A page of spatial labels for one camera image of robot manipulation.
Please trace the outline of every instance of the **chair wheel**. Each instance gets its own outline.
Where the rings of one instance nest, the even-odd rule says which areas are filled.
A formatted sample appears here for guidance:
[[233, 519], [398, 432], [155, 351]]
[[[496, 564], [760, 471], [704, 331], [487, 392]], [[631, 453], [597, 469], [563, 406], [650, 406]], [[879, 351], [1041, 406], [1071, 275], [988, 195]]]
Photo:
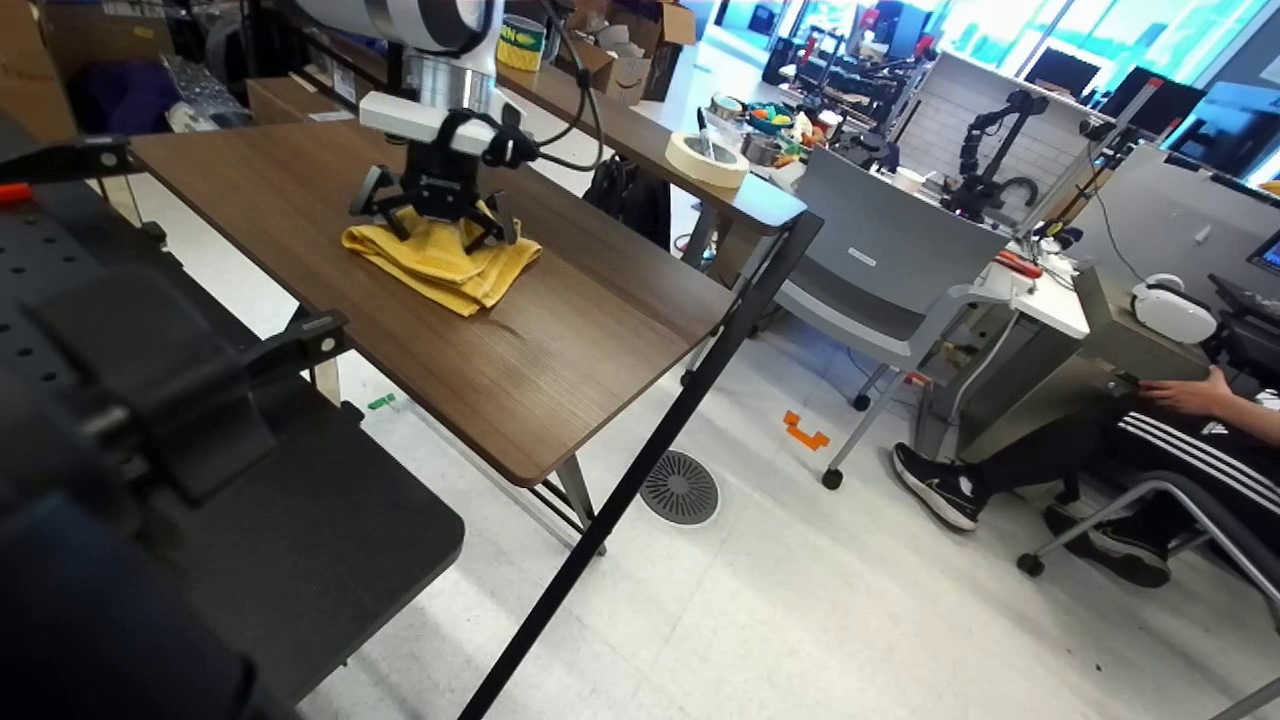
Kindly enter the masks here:
[[829, 471], [824, 471], [824, 489], [837, 491], [841, 482], [843, 482], [843, 471], [841, 471], [841, 469], [829, 469]]
[[1016, 557], [1016, 567], [1019, 567], [1022, 575], [1045, 575], [1045, 559], [1033, 557], [1033, 552]]

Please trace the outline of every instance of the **person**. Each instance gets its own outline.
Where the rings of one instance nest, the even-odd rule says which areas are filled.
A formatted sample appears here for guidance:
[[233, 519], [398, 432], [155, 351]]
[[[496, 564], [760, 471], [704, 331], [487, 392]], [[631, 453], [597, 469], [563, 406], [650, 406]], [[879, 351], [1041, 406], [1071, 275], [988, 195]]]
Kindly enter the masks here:
[[[1155, 417], [1166, 417], [1175, 423], [1217, 421], [1229, 429], [1229, 435], [1217, 435], [1212, 445], [1231, 453], [1236, 458], [1251, 462], [1256, 471], [1280, 479], [1280, 413], [1251, 405], [1236, 397], [1218, 368], [1212, 368], [1203, 378], [1155, 378], [1140, 387], [1140, 405]], [[918, 494], [922, 507], [930, 507], [945, 523], [957, 531], [970, 531], [979, 513], [993, 494], [1047, 482], [1058, 475], [1077, 475], [1090, 462], [1101, 462], [1114, 445], [1120, 429], [1114, 413], [1078, 413], [1068, 421], [1057, 421], [1005, 453], [979, 458], [979, 462], [935, 462], [922, 458], [914, 449], [897, 445], [886, 453], [897, 475], [909, 491]], [[1260, 523], [1251, 517], [1256, 507], [1239, 507], [1245, 523], [1260, 528], [1270, 547], [1280, 547], [1276, 519]], [[1071, 528], [1077, 519], [1063, 513], [1045, 513], [1053, 531]], [[1126, 584], [1158, 588], [1166, 584], [1166, 547], [1184, 541], [1197, 523], [1173, 494], [1143, 501], [1131, 517], [1108, 519], [1084, 541], [1071, 545], [1077, 557], [1095, 559], [1101, 567], [1114, 572]]]

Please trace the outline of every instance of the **black metal pole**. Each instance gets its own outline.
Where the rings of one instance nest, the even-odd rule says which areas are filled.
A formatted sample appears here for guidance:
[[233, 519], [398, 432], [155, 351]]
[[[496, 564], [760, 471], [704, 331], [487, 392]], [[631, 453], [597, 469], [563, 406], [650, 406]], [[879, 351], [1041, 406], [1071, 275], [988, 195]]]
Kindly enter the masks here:
[[801, 263], [801, 255], [809, 250], [809, 243], [817, 241], [818, 228], [824, 228], [818, 217], [812, 217], [812, 213], [797, 217], [789, 236], [764, 255], [754, 275], [732, 298], [732, 309], [724, 310], [721, 338], [685, 375], [685, 392], [671, 399], [669, 417], [644, 441], [639, 455], [631, 458], [622, 479], [611, 489], [611, 494], [602, 501], [598, 517], [588, 523], [580, 545], [567, 552], [567, 559], [561, 564], [561, 572], [550, 575], [543, 597], [530, 602], [530, 612], [517, 627], [513, 644], [505, 648], [505, 654], [487, 669], [482, 685], [477, 686], [477, 695], [458, 713], [463, 720], [481, 720], [492, 707], [492, 699], [505, 691], [505, 685], [517, 674], [528, 648], [543, 637], [543, 627], [550, 623], [550, 616], [561, 612], [561, 602], [567, 598], [575, 580], [588, 572], [592, 557], [602, 547], [611, 528], [622, 519], [622, 513], [639, 494], [656, 458], [674, 445], [674, 435], [685, 432], [685, 423], [693, 421], [701, 399], [712, 392], [712, 382], [721, 378], [721, 372], [727, 368], [734, 346], [747, 338], [752, 324], [773, 309], [773, 296], [783, 287], [783, 278], [791, 275], [791, 269]]

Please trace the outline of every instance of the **floor drain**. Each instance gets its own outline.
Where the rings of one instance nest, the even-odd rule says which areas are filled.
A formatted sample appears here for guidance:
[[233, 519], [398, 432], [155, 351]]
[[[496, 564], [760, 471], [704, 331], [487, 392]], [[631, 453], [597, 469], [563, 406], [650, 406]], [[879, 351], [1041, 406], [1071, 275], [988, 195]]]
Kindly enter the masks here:
[[669, 523], [704, 523], [716, 517], [716, 475], [685, 455], [669, 453], [644, 479], [639, 501]]

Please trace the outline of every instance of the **yellow cloth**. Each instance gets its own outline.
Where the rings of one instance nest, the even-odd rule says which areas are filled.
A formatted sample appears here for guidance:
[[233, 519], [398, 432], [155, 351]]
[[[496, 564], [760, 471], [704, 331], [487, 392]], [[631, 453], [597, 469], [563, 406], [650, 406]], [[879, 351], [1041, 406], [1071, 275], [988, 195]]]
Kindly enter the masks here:
[[477, 317], [481, 309], [496, 309], [543, 249], [518, 236], [517, 243], [482, 243], [469, 255], [469, 236], [477, 236], [473, 222], [427, 217], [410, 222], [409, 241], [379, 222], [351, 222], [338, 243], [440, 309]]

